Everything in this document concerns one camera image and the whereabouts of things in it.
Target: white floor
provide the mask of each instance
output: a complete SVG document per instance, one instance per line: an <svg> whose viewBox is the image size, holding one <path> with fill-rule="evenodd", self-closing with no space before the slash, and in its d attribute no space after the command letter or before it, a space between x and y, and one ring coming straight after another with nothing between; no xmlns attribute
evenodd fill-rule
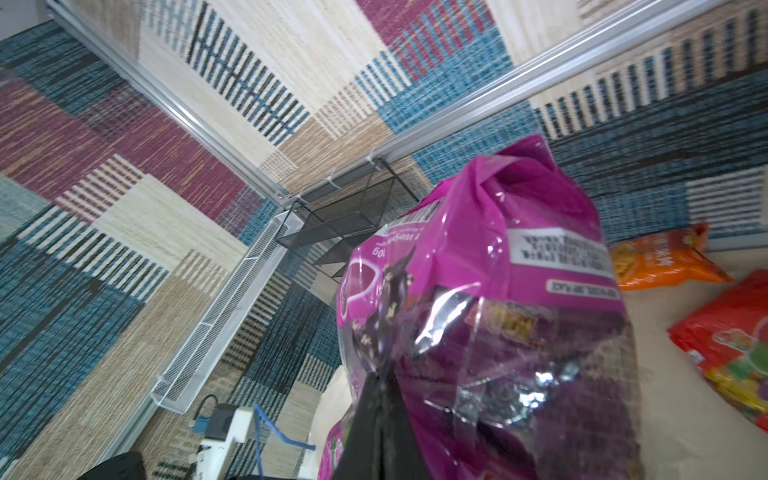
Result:
<svg viewBox="0 0 768 480"><path fill-rule="evenodd" d="M712 253L710 259L737 280L768 269L768 249ZM711 390L666 333L732 285L689 282L625 296L637 337L648 480L768 478L768 434Z"/></svg>

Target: magenta plastic bag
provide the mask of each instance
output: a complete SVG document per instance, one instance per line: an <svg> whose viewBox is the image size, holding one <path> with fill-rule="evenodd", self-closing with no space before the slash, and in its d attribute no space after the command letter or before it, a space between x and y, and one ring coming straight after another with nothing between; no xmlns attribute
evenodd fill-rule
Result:
<svg viewBox="0 0 768 480"><path fill-rule="evenodd" d="M437 479L640 478L637 364L598 213L538 135L473 159L352 255L337 294L353 398L375 312ZM341 458L356 405L331 431Z"/></svg>

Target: zip tie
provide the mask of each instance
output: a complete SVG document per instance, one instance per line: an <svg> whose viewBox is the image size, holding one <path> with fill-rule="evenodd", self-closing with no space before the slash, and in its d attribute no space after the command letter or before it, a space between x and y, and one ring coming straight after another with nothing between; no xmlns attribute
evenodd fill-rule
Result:
<svg viewBox="0 0 768 480"><path fill-rule="evenodd" d="M304 203L306 204L306 203L307 203L307 201L306 201L306 200L304 200L304 199L301 197L301 194L303 194L303 193L304 193L304 189L305 189L305 188L306 188L306 185L305 185L304 187L301 187L301 190L299 190L299 193L296 195L296 198L298 198L299 200L301 200L302 202L304 202Z"/></svg>
<svg viewBox="0 0 768 480"><path fill-rule="evenodd" d="M373 151L375 149L376 149L376 145L374 144L371 147L371 151L368 153L368 156L366 157L366 160L368 161L369 164L371 164L376 169L376 171L380 172L382 169L378 165L376 165L375 161L373 161Z"/></svg>
<svg viewBox="0 0 768 480"><path fill-rule="evenodd" d="M336 187L337 190L341 190L341 187L333 183L333 174L336 172L336 167L334 167L331 170L331 173L326 177L326 180L328 180L328 183Z"/></svg>

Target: plastic wrapper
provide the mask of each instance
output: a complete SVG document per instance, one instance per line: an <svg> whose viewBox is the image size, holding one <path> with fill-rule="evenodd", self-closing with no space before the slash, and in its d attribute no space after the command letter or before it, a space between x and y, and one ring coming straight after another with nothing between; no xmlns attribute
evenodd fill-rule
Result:
<svg viewBox="0 0 768 480"><path fill-rule="evenodd" d="M642 290L686 280L730 282L732 278L701 253L707 248L709 229L700 223L611 245L619 287Z"/></svg>
<svg viewBox="0 0 768 480"><path fill-rule="evenodd" d="M598 214L539 136L474 158L359 246L336 310L353 405L321 480L381 358L432 478L642 476L634 339Z"/></svg>
<svg viewBox="0 0 768 480"><path fill-rule="evenodd" d="M668 330L702 376L732 406L768 432L768 270Z"/></svg>

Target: blue striped fabric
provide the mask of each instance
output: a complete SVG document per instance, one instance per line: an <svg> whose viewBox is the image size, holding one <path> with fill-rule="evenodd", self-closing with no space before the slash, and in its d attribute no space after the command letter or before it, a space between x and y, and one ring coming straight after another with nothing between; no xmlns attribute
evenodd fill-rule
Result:
<svg viewBox="0 0 768 480"><path fill-rule="evenodd" d="M379 108L379 116L393 132L398 134L418 124L440 108L512 69L512 60L498 29L490 22L488 15L480 18L486 25L484 32L442 63L431 57L435 67L429 73ZM443 28L448 30L449 26L444 25ZM407 65L409 58L403 57L400 62ZM428 65L424 58L420 58L419 63Z"/></svg>
<svg viewBox="0 0 768 480"><path fill-rule="evenodd" d="M752 167L686 182L692 222L707 221L710 237L765 230L763 192L766 168Z"/></svg>
<svg viewBox="0 0 768 480"><path fill-rule="evenodd" d="M554 130L552 134L556 138L560 138L563 136L563 130L560 129L560 121L558 120L558 115L554 112L554 107L552 104L547 104L547 117L549 117L549 121L552 122L552 129Z"/></svg>
<svg viewBox="0 0 768 480"><path fill-rule="evenodd" d="M198 0L150 0L144 13L149 28L174 51L185 54L199 4Z"/></svg>
<svg viewBox="0 0 768 480"><path fill-rule="evenodd" d="M197 18L187 63L275 146L310 115L207 2Z"/></svg>
<svg viewBox="0 0 768 480"><path fill-rule="evenodd" d="M563 116L565 130L567 130L569 134L574 133L574 124L571 120L571 112L568 110L568 105L565 103L565 97L560 97L558 99L558 109L560 110L560 115Z"/></svg>
<svg viewBox="0 0 768 480"><path fill-rule="evenodd" d="M45 252L73 270L115 285L139 300L152 296L167 275L162 266L54 206L42 210L9 241L17 242ZM0 269L21 266L20 260L0 263Z"/></svg>
<svg viewBox="0 0 768 480"><path fill-rule="evenodd" d="M710 28L704 32L704 81L712 82L715 80L715 33Z"/></svg>
<svg viewBox="0 0 768 480"><path fill-rule="evenodd" d="M643 65L645 67L645 84L648 88L648 97L650 101L657 101L659 99L659 89L656 85L656 59L648 57L644 60Z"/></svg>
<svg viewBox="0 0 768 480"><path fill-rule="evenodd" d="M144 303L12 239L0 268L0 457L17 458Z"/></svg>
<svg viewBox="0 0 768 480"><path fill-rule="evenodd" d="M277 266L277 271L290 279L296 279L299 269L305 263L306 259L309 258L311 250L312 245L306 245L304 247L297 247L286 251L286 255Z"/></svg>
<svg viewBox="0 0 768 480"><path fill-rule="evenodd" d="M593 200L606 240L639 237L690 223L685 184Z"/></svg>
<svg viewBox="0 0 768 480"><path fill-rule="evenodd" d="M619 109L619 115L627 113L627 101L624 98L624 84L621 82L621 75L616 71L611 75L611 83L616 94L616 105Z"/></svg>
<svg viewBox="0 0 768 480"><path fill-rule="evenodd" d="M733 72L736 67L736 22L729 20L725 24L725 37L723 38L723 71L726 74Z"/></svg>
<svg viewBox="0 0 768 480"><path fill-rule="evenodd" d="M592 119L592 123L599 124L600 114L598 113L598 104L594 99L594 94L592 93L592 87L590 87L589 85L584 87L584 99L587 100L587 108L589 109L589 117Z"/></svg>
<svg viewBox="0 0 768 480"><path fill-rule="evenodd" d="M667 86L667 95L674 95L677 93L677 88L674 83L672 47L665 48L661 54L664 58L664 83Z"/></svg>
<svg viewBox="0 0 768 480"><path fill-rule="evenodd" d="M691 40L683 42L683 75L685 75L686 91L695 89L696 73L694 72L694 43Z"/></svg>
<svg viewBox="0 0 768 480"><path fill-rule="evenodd" d="M571 105L573 106L576 118L578 119L578 126L584 130L587 127L587 121L584 117L584 111L581 110L581 102L579 101L578 94L575 91L571 92ZM544 125L544 122L540 118L536 118L539 124Z"/></svg>
<svg viewBox="0 0 768 480"><path fill-rule="evenodd" d="M0 65L12 69L73 115L125 83L55 22L45 22L5 39L0 48Z"/></svg>
<svg viewBox="0 0 768 480"><path fill-rule="evenodd" d="M379 52L357 75L354 82L377 108L396 97L409 83L387 51Z"/></svg>
<svg viewBox="0 0 768 480"><path fill-rule="evenodd" d="M253 242L259 238L264 227L270 222L277 213L278 206L270 200L263 200L256 213L248 219L243 231L237 236L237 239L246 245L253 245Z"/></svg>
<svg viewBox="0 0 768 480"><path fill-rule="evenodd" d="M547 128L546 122L544 122L544 116L541 114L541 109L536 108L533 110L533 115L536 119L536 122L538 123L539 128L541 129L541 132L544 134L548 141L551 141L552 136L549 134L549 129Z"/></svg>
<svg viewBox="0 0 768 480"><path fill-rule="evenodd" d="M413 159L437 184L457 174L477 155L499 151L538 131L531 105L524 101L421 149Z"/></svg>
<svg viewBox="0 0 768 480"><path fill-rule="evenodd" d="M338 351L336 312L294 283L267 327L250 367L238 381L227 402L237 405L258 402L270 420L275 422L307 353L318 356L332 369L336 369L341 365ZM268 435L265 431L268 432L268 429L262 428L261 449ZM250 474L255 465L255 454L252 439L238 445L227 470L227 477Z"/></svg>
<svg viewBox="0 0 768 480"><path fill-rule="evenodd" d="M611 103L611 97L608 95L608 84L605 78L598 80L598 90L600 91L600 98L603 102L603 111L608 120L614 117L614 106Z"/></svg>
<svg viewBox="0 0 768 480"><path fill-rule="evenodd" d="M757 10L746 16L746 64L751 66L757 60Z"/></svg>
<svg viewBox="0 0 768 480"><path fill-rule="evenodd" d="M710 84L551 145L596 200L766 163L768 70Z"/></svg>

